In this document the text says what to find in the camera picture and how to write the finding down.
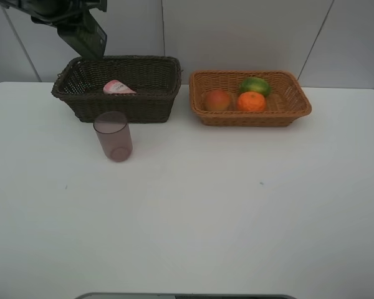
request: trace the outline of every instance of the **table surface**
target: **table surface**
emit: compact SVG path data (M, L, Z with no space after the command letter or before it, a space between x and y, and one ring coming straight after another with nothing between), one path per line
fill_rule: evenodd
M216 128L188 87L124 163L51 83L0 83L0 298L374 298L374 90L305 88L287 128Z

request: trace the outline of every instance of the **pink snack pouch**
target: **pink snack pouch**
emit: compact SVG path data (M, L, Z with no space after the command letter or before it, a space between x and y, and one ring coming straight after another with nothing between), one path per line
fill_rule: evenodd
M108 82L107 84L105 84L104 93L106 95L115 95L115 94L121 95L121 94L136 93L136 92L128 88L122 82L119 82L118 80L112 80Z

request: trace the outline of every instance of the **lime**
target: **lime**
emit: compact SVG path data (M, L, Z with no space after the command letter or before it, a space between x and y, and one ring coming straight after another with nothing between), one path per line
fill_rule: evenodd
M267 97L271 92L270 85L266 82L266 80L257 78L257 77L249 77L242 81L239 92L259 92L265 97Z

